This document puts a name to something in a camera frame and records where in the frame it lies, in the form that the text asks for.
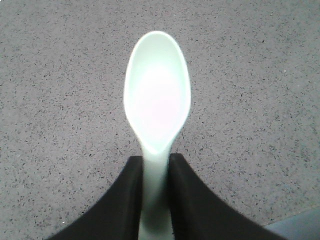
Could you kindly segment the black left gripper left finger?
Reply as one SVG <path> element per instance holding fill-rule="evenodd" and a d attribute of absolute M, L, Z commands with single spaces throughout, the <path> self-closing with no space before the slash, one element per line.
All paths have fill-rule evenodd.
<path fill-rule="evenodd" d="M 108 191 L 51 240 L 137 240 L 143 191 L 143 158 L 131 156 Z"/>

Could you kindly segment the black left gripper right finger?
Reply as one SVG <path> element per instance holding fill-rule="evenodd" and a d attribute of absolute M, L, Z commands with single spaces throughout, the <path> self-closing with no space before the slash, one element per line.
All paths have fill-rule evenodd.
<path fill-rule="evenodd" d="M 176 240 L 282 239 L 228 206 L 180 153 L 169 157 L 168 203 Z"/>

